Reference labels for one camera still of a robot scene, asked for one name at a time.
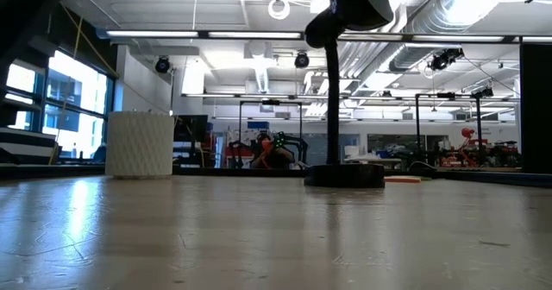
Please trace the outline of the black desk lamp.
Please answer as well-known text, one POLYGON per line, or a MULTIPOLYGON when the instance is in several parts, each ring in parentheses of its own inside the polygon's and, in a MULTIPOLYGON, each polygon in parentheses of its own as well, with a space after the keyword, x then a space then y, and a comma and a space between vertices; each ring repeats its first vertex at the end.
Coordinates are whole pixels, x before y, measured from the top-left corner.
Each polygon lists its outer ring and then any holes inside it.
POLYGON ((323 48, 329 80, 327 95, 326 163, 307 170, 307 186, 341 188, 383 188, 384 168, 378 164, 342 163, 339 147, 340 73, 337 38, 345 30, 369 31, 391 22, 394 17, 388 0, 329 0, 306 26, 306 43, 323 48))

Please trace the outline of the person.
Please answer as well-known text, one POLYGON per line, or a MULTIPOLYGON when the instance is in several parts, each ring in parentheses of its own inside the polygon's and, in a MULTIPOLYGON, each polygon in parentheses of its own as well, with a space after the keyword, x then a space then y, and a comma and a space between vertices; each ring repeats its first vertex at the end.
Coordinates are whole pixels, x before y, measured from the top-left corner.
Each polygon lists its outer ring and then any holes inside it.
POLYGON ((284 146, 279 136, 272 138, 267 133, 257 137, 254 158, 250 163, 252 169, 289 169, 295 162, 294 154, 284 146))

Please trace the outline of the black monitor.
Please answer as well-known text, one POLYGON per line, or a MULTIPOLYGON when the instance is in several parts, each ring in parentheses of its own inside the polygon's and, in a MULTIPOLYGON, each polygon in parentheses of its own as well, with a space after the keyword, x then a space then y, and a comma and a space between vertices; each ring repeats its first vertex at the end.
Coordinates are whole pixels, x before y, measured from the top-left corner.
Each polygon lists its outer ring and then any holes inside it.
POLYGON ((203 142, 207 134, 207 115, 178 115, 173 130, 176 142, 203 142))

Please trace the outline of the white lattice pen cup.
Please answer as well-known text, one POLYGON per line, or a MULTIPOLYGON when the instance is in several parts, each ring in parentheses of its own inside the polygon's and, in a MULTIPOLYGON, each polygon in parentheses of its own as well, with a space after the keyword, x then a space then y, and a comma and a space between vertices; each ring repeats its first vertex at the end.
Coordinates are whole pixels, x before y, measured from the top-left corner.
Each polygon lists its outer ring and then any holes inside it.
POLYGON ((110 113, 105 174, 157 179, 173 174, 174 118, 146 111, 110 113))

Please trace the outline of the black ceiling spotlight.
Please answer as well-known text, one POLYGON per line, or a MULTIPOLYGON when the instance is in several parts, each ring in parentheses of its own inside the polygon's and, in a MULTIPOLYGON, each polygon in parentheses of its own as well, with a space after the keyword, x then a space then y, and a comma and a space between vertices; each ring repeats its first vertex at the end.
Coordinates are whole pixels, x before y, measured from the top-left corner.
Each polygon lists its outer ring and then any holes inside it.
POLYGON ((464 56, 461 48, 447 48, 439 54, 434 54, 428 66, 432 71, 441 71, 464 56))

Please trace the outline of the large window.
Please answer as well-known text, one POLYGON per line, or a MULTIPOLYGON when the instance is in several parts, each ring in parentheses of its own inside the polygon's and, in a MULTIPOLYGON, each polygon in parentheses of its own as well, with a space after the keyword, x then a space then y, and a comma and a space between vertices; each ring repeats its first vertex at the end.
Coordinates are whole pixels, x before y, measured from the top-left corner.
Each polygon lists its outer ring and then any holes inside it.
POLYGON ((112 80, 60 51, 44 67, 16 60, 9 66, 6 98, 41 108, 18 113, 13 129, 55 135, 59 159, 90 160, 104 145, 112 80))

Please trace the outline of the black and white shelf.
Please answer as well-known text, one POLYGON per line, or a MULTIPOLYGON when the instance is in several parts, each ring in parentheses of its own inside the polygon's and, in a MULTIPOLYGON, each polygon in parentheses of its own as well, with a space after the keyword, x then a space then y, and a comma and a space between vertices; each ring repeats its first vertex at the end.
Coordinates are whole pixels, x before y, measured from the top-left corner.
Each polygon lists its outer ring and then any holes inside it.
POLYGON ((0 100, 0 162, 14 165, 49 165, 55 155, 55 135, 13 129, 18 113, 40 113, 41 108, 18 100, 0 100))

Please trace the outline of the black upright panel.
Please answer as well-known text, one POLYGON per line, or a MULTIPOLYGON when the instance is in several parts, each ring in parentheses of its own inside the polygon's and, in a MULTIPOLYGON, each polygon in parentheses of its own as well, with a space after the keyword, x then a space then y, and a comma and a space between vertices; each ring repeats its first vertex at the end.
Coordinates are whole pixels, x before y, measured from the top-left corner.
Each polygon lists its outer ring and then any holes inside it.
POLYGON ((523 171, 552 174, 552 44, 520 47, 523 171))

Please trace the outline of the black tubular rig frame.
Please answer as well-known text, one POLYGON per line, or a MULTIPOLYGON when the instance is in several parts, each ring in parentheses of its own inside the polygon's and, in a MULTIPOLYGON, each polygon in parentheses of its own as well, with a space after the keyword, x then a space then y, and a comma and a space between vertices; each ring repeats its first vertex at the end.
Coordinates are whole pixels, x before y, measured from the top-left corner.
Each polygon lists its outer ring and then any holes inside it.
POLYGON ((278 132, 273 138, 273 146, 283 148, 285 145, 291 144, 297 147, 299 153, 298 162, 301 162, 304 166, 306 161, 306 149, 308 148, 307 143, 303 139, 303 115, 302 109, 303 105, 298 101, 280 101, 274 98, 261 98, 260 100, 241 100, 239 103, 239 115, 238 115, 238 142, 242 142, 242 106, 244 104, 262 104, 262 105, 296 105, 299 110, 299 137, 293 137, 286 135, 284 132, 278 132))
POLYGON ((420 128, 420 111, 419 111, 419 102, 420 98, 428 98, 437 100, 445 99, 448 101, 455 102, 456 100, 462 99, 472 99, 475 102, 476 106, 476 126, 477 126, 477 143, 478 151, 483 151, 483 142, 482 142, 482 121, 481 121, 481 99, 482 98, 491 98, 493 96, 492 89, 490 87, 485 88, 484 90, 477 91, 476 93, 471 93, 469 95, 458 94, 455 92, 433 92, 433 93, 417 93, 415 95, 415 122, 416 122, 416 140, 417 140, 417 151, 422 152, 421 144, 421 128, 420 128))

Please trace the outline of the silver ventilation duct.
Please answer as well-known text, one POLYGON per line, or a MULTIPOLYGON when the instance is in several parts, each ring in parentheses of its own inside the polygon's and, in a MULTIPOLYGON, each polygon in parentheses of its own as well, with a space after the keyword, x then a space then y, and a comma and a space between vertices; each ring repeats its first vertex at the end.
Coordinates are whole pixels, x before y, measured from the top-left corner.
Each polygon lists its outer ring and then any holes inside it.
POLYGON ((485 17, 486 0, 429 0, 405 25, 406 34, 459 34, 485 17))

